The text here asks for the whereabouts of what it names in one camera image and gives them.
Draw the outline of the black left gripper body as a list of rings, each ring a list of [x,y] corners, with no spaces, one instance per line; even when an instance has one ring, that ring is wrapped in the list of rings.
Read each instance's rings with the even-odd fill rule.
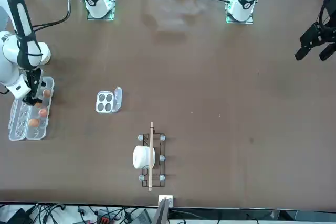
[[[324,24],[323,22],[323,13],[324,11],[327,11],[329,16],[329,21]],[[323,4],[320,9],[319,13],[319,19],[318,19],[319,25],[321,27],[322,33],[325,35],[328,39],[335,39],[335,0],[323,0]]]

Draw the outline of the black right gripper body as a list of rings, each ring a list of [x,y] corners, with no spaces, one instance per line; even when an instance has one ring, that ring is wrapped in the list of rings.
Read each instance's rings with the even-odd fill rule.
[[[35,101],[36,85],[31,84],[29,93],[25,96],[25,101]]]

